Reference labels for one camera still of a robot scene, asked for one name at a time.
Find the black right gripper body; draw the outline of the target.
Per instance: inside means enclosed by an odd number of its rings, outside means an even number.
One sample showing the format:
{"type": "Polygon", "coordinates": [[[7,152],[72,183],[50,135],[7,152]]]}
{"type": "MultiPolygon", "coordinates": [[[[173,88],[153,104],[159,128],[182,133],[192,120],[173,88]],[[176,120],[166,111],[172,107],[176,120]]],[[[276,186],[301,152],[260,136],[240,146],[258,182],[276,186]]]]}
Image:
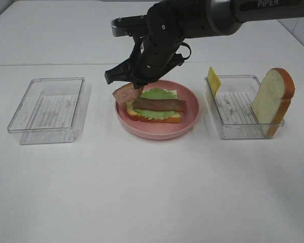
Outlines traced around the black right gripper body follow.
{"type": "Polygon", "coordinates": [[[174,67],[182,65],[189,57],[176,53],[181,46],[191,50],[183,39],[158,43],[151,35],[141,38],[129,58],[129,68],[135,82],[154,83],[174,67]]]}

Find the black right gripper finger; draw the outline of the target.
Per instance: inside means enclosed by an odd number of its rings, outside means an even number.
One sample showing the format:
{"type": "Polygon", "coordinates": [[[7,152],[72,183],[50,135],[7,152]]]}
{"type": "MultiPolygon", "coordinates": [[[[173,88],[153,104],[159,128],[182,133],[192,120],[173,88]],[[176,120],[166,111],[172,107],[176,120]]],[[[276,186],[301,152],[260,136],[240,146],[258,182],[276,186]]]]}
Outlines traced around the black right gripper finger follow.
{"type": "Polygon", "coordinates": [[[145,85],[148,85],[148,82],[146,82],[145,80],[143,80],[143,81],[135,80],[135,81],[133,82],[133,87],[134,87],[135,89],[143,88],[145,85]]]}
{"type": "Polygon", "coordinates": [[[105,80],[108,85],[113,82],[134,82],[134,77],[132,76],[130,61],[129,59],[118,64],[110,70],[106,70],[104,73],[105,80]]]}

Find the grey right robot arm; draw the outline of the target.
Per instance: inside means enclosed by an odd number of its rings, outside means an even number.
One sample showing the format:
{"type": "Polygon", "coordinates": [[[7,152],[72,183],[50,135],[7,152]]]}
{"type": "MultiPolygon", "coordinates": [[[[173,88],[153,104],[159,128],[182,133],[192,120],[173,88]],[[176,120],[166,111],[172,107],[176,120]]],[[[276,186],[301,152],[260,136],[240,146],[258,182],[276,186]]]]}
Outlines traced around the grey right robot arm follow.
{"type": "Polygon", "coordinates": [[[128,59],[107,70],[106,82],[135,88],[157,82],[185,62],[177,52],[187,38],[232,35],[245,22],[304,17],[301,1],[160,1],[145,15],[114,19],[115,37],[130,36],[128,59]]]}

